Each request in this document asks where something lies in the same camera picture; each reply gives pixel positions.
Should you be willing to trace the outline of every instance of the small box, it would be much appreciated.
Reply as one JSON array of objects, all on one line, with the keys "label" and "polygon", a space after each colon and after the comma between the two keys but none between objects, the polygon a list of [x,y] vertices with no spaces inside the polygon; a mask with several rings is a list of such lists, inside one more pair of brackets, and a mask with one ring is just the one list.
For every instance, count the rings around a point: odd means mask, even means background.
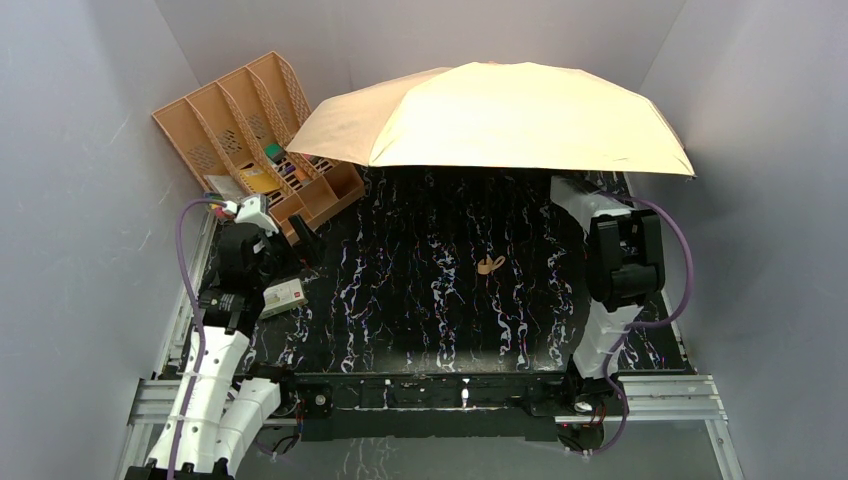
[{"label": "small box", "polygon": [[259,314],[260,320],[306,305],[303,285],[297,278],[268,287],[264,295],[265,308]]}]

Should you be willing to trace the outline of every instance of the wooden organizer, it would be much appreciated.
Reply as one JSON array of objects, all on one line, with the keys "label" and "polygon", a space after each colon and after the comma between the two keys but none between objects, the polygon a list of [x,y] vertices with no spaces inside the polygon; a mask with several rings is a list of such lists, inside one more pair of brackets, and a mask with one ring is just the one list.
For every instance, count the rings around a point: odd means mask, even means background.
[{"label": "wooden organizer", "polygon": [[291,65],[264,55],[170,105],[153,118],[200,185],[207,175],[229,175],[248,194],[268,196],[270,213],[290,241],[288,217],[299,214],[315,229],[365,193],[347,162],[288,153],[274,165],[265,148],[288,145],[311,113]]}]

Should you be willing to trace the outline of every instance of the umbrella canopy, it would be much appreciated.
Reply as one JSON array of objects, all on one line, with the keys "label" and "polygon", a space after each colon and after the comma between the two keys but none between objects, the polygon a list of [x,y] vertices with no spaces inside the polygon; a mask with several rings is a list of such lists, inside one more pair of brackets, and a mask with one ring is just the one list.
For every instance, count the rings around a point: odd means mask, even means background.
[{"label": "umbrella canopy", "polygon": [[437,68],[325,100],[287,150],[361,165],[694,175],[659,110],[582,70]]}]

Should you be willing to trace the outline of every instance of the metal frame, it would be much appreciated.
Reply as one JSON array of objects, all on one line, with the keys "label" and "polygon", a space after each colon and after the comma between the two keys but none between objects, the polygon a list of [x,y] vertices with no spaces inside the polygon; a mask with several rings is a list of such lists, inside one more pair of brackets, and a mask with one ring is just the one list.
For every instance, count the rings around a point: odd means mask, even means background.
[{"label": "metal frame", "polygon": [[[191,279],[198,285],[212,246],[216,221],[207,215],[192,259]],[[162,352],[162,368],[180,358],[191,319],[187,295],[182,295],[172,335]],[[621,375],[630,405],[628,421],[704,421],[724,480],[744,478],[727,427],[727,414],[712,375]],[[143,465],[157,425],[164,425],[176,397],[179,380],[142,380],[127,422],[127,435],[116,480],[127,468]],[[587,423],[585,416],[556,416],[557,423]],[[621,421],[611,415],[606,421]],[[293,419],[268,419],[265,425],[295,426]]]}]

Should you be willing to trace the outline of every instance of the umbrella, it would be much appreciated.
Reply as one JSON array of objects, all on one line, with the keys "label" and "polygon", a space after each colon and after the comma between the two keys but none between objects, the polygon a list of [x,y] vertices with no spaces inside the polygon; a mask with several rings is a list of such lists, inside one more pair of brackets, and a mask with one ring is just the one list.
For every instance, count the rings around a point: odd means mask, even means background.
[{"label": "umbrella", "polygon": [[645,97],[534,63],[436,68],[325,100],[287,150],[361,165],[694,175]]}]

